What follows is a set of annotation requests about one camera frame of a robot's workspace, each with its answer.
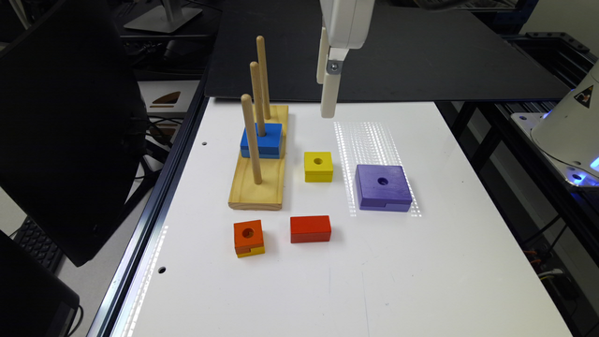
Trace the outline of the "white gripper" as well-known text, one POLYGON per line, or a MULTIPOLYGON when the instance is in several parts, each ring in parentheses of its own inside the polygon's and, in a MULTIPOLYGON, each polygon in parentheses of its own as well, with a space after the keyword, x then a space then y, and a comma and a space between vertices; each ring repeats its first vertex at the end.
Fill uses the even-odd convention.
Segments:
POLYGON ((322 85, 321 116, 333 118, 338 99, 343 61, 329 60, 333 48, 360 49, 369 33, 374 0, 320 0, 321 27, 316 82, 322 85))

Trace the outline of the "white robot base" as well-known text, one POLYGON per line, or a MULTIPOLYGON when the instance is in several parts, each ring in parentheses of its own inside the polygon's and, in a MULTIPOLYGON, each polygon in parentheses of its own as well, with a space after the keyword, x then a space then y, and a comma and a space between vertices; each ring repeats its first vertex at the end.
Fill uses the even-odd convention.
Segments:
POLYGON ((566 184, 598 186, 598 66, 550 111, 511 119, 566 184))

